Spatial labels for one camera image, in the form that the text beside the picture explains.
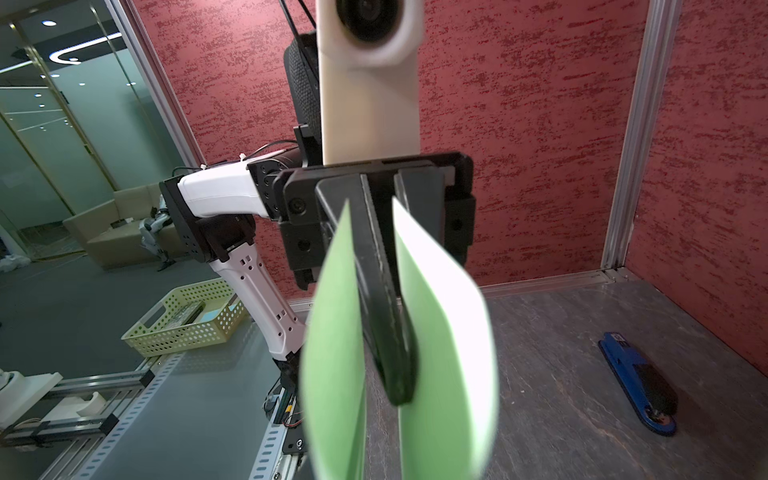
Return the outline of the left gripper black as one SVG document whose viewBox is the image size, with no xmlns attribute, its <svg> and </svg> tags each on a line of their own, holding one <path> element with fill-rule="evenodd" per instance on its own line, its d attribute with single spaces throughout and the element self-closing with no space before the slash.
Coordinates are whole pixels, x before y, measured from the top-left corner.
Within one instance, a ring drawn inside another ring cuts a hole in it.
<svg viewBox="0 0 768 480">
<path fill-rule="evenodd" d="M 292 168 L 272 176 L 285 252 L 301 289 L 317 281 L 333 232 L 349 214 L 364 338 L 393 405 L 410 402 L 417 348 L 400 289 L 392 201 L 459 263 L 473 242 L 474 164 L 459 152 Z"/>
</svg>

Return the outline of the light green square paper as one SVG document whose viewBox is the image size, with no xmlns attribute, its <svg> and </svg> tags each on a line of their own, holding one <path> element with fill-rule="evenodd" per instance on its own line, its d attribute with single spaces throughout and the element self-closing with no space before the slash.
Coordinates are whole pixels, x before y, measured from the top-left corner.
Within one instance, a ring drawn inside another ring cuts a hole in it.
<svg viewBox="0 0 768 480">
<path fill-rule="evenodd" d="M 478 479 L 499 409 L 486 301 L 464 268 L 405 210 L 392 205 L 396 259 L 417 347 L 415 391 L 399 407 L 406 479 Z M 318 479 L 359 479 L 366 441 L 362 314 L 353 227 L 344 208 L 309 315 L 299 374 L 303 425 Z"/>
</svg>

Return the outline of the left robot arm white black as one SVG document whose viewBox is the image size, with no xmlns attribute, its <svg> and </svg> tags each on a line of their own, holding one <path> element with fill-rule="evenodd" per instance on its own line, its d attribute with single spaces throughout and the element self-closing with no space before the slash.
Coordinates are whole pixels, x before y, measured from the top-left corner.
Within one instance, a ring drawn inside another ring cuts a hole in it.
<svg viewBox="0 0 768 480">
<path fill-rule="evenodd" d="M 414 394 L 417 347 L 401 294 L 392 204 L 399 201 L 457 262 L 464 263 L 474 233 L 473 162 L 459 152 L 324 166 L 320 153 L 318 48 L 314 33 L 297 36 L 284 65 L 298 115 L 298 145 L 263 159 L 220 164 L 196 178 L 231 193 L 234 203 L 206 213 L 186 191 L 188 176 L 164 181 L 161 192 L 188 251 L 210 265 L 237 293 L 268 340 L 286 384 L 298 380 L 301 323 L 268 276 L 255 233 L 257 217 L 278 223 L 297 285 L 319 279 L 343 211 L 351 214 L 356 281 L 365 340 L 391 403 Z"/>
</svg>

